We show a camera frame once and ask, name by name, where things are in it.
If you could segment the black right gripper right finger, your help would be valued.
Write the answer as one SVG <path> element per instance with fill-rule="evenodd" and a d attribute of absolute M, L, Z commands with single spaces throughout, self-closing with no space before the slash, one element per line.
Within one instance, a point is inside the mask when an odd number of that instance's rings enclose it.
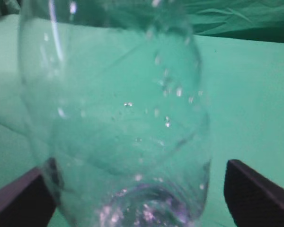
<path fill-rule="evenodd" d="M 226 165 L 223 195 L 238 227 L 284 227 L 284 189 L 237 159 Z"/>

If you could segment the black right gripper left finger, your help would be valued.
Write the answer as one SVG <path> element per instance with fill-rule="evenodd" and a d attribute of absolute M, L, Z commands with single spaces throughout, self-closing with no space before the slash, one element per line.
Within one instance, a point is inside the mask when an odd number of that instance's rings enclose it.
<path fill-rule="evenodd" d="M 58 207 L 38 168 L 0 188 L 0 227 L 46 227 Z"/>

